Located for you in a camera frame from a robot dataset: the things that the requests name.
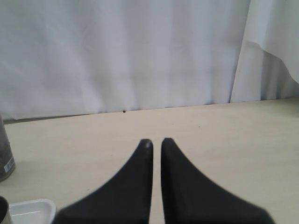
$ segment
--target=curtain fold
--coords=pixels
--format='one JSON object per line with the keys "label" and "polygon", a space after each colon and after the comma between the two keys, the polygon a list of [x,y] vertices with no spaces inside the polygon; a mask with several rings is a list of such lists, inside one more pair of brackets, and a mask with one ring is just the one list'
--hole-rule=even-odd
{"label": "curtain fold", "polygon": [[244,36],[251,4],[1,1],[0,112],[25,119],[299,96],[279,57]]}

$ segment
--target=barcode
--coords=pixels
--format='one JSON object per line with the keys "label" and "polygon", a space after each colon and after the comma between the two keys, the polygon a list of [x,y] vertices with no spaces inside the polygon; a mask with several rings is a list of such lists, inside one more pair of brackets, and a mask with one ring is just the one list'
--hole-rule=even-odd
{"label": "barcode", "polygon": [[14,165],[14,157],[11,157],[11,159],[8,161],[8,163],[4,166],[5,173],[7,173],[11,167]]}

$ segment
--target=fabric backdrop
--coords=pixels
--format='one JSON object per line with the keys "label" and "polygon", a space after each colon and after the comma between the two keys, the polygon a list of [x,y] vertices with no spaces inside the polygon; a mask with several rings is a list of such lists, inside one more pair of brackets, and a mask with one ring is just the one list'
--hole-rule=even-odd
{"label": "fabric backdrop", "polygon": [[0,112],[23,119],[297,97],[299,51],[283,41],[298,39],[288,31],[296,1],[0,1]]}

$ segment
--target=black rubber pad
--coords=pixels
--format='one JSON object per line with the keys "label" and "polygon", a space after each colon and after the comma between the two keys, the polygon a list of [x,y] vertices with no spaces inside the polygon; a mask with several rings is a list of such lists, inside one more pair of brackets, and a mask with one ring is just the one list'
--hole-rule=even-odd
{"label": "black rubber pad", "polygon": [[62,209],[54,224],[147,224],[152,180],[153,145],[150,140],[141,140],[130,159],[111,180],[84,199]]}
{"label": "black rubber pad", "polygon": [[162,143],[161,187],[166,224],[274,224],[266,210],[203,175],[173,139]]}

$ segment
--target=beige table surface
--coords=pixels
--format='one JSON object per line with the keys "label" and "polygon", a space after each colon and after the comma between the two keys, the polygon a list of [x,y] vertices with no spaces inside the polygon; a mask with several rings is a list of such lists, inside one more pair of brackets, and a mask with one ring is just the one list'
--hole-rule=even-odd
{"label": "beige table surface", "polygon": [[162,224],[160,146],[173,137],[206,175],[265,207],[278,224],[299,220],[299,100],[117,112],[6,125],[17,168],[0,183],[10,203],[48,198],[58,208],[97,189],[141,138],[154,142],[150,222]]}

